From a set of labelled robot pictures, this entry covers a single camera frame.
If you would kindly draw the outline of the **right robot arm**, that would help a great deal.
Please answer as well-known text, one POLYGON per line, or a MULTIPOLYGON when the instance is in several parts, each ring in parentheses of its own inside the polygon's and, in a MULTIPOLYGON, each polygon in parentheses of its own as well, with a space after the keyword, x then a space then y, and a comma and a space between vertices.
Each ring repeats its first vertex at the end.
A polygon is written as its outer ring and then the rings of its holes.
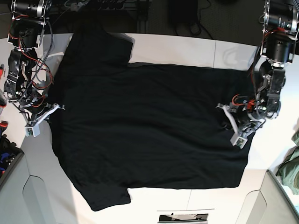
POLYGON ((47 103, 47 90, 54 77, 46 60, 49 50, 39 58, 36 49, 42 43, 45 27, 51 27, 50 0, 14 0, 11 3, 12 23, 8 31, 8 43, 13 45, 8 58, 8 75, 4 92, 11 104, 19 104, 19 111, 26 126, 33 128, 57 110, 58 104, 47 103))

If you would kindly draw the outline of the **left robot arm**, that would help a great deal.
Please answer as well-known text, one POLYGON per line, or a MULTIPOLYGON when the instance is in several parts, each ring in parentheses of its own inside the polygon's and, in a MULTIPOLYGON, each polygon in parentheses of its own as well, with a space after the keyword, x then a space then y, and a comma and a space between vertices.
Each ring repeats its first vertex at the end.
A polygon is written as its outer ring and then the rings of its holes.
POLYGON ((285 66, 293 62, 299 36, 299 2, 267 0, 263 13, 263 36, 248 69, 254 95, 232 97, 228 105, 218 104, 230 121, 234 135, 230 142, 243 148, 248 137, 281 108, 285 66))

